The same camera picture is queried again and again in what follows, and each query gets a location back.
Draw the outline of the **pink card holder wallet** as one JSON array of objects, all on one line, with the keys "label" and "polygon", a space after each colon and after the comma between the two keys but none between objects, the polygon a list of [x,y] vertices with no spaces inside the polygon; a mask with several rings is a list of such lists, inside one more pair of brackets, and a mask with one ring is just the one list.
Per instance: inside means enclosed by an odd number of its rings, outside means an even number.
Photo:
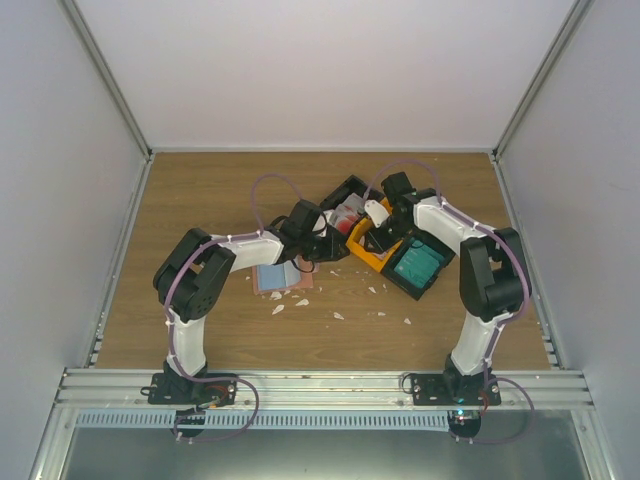
[{"label": "pink card holder wallet", "polygon": [[311,288],[313,275],[317,271],[314,263],[304,261],[301,257],[279,265],[259,265],[252,268],[253,292],[261,295]]}]

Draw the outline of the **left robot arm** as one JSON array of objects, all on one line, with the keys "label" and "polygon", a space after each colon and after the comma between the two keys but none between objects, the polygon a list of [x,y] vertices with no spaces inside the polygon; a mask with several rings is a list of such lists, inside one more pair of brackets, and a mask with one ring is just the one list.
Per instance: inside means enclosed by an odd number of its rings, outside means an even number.
[{"label": "left robot arm", "polygon": [[172,381],[172,393],[185,404],[205,395],[205,321],[230,274],[299,260],[316,266],[348,255],[344,235],[329,224],[327,213],[307,200],[252,233],[224,236],[189,230],[153,279],[168,328],[163,373]]}]

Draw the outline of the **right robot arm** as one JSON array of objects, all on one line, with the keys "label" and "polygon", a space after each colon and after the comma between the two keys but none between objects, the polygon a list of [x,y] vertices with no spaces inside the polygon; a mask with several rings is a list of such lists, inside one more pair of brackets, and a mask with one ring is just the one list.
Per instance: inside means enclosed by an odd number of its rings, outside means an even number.
[{"label": "right robot arm", "polygon": [[505,326],[527,310],[531,285],[521,239],[512,228],[492,229],[453,207],[435,186],[418,191],[405,173],[382,182],[389,205],[363,194],[362,208],[376,232],[423,236],[422,243],[443,256],[459,258],[459,295],[466,310],[459,340],[447,357],[444,396],[464,405],[488,380],[492,356]]}]

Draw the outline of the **red white card stack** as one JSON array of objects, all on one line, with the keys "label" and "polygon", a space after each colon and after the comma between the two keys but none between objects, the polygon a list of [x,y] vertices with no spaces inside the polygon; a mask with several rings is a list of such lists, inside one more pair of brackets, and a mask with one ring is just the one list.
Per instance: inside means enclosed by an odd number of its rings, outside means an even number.
[{"label": "red white card stack", "polygon": [[359,221],[363,212],[364,200],[357,193],[351,193],[334,210],[337,224],[334,227],[342,235],[348,236],[352,227]]}]

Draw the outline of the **black bin teal cards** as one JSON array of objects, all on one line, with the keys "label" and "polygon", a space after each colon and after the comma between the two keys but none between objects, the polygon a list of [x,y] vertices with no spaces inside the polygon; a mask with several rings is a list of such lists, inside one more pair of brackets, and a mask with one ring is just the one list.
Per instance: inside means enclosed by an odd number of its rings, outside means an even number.
[{"label": "black bin teal cards", "polygon": [[433,235],[413,230],[390,256],[381,274],[418,301],[454,257],[454,251]]}]

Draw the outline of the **teal card stack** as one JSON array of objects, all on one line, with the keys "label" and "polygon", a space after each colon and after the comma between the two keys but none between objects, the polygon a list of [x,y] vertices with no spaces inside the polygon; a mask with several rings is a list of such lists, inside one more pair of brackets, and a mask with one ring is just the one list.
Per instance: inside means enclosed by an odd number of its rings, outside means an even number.
[{"label": "teal card stack", "polygon": [[415,288],[425,288],[436,275],[444,256],[420,240],[413,240],[394,272]]}]

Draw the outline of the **black bin red cards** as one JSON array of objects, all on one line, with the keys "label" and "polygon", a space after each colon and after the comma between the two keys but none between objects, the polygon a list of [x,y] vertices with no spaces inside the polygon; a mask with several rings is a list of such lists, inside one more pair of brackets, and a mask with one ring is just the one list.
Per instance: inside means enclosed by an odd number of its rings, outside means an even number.
[{"label": "black bin red cards", "polygon": [[329,194],[321,203],[320,208],[324,210],[334,209],[338,204],[344,201],[351,193],[357,193],[362,197],[368,188],[368,184],[355,175],[350,175],[342,182],[331,194]]}]

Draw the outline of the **yellow bin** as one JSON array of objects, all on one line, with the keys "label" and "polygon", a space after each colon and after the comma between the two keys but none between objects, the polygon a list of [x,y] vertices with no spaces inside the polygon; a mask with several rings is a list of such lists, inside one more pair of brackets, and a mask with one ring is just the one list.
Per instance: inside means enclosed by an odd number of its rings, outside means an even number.
[{"label": "yellow bin", "polygon": [[373,222],[363,214],[360,219],[353,224],[346,241],[346,246],[353,255],[358,257],[377,273],[381,273],[392,255],[401,246],[403,239],[400,238],[383,253],[368,251],[365,248],[367,244],[366,234],[373,228]]}]

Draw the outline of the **white debris pile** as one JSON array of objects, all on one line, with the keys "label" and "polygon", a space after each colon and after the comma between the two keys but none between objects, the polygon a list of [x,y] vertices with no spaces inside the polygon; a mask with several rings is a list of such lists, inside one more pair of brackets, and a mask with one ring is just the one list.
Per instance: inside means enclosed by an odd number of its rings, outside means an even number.
[{"label": "white debris pile", "polygon": [[290,290],[274,291],[269,295],[269,300],[273,303],[272,316],[284,312],[287,308],[306,307],[310,304],[308,298],[294,294]]}]

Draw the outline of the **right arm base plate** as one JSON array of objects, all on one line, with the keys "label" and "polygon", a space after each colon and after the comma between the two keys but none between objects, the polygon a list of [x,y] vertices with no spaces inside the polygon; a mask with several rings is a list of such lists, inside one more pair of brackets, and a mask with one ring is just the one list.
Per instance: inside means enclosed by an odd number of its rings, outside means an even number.
[{"label": "right arm base plate", "polygon": [[502,403],[499,390],[485,385],[482,373],[461,376],[456,371],[443,373],[411,373],[410,393],[416,406],[498,406]]}]

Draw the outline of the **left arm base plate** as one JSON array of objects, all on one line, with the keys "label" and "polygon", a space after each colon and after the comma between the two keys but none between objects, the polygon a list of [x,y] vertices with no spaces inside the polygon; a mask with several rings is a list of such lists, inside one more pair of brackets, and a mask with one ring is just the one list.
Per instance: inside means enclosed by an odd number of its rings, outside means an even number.
[{"label": "left arm base plate", "polygon": [[216,408],[233,405],[238,376],[235,374],[205,373],[206,382],[194,382],[174,371],[156,373],[151,384],[140,393],[149,404],[175,405],[194,408]]}]

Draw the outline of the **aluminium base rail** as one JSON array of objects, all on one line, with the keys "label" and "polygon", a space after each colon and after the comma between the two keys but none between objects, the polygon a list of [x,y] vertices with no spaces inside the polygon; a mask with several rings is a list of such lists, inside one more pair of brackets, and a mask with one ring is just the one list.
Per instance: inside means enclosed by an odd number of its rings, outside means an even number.
[{"label": "aluminium base rail", "polygon": [[[69,369],[54,404],[75,408],[148,408],[140,390],[151,384],[153,370]],[[399,371],[239,370],[253,384],[262,410],[410,410],[410,395],[399,386]],[[583,374],[572,370],[498,371],[499,410],[593,410]]]}]

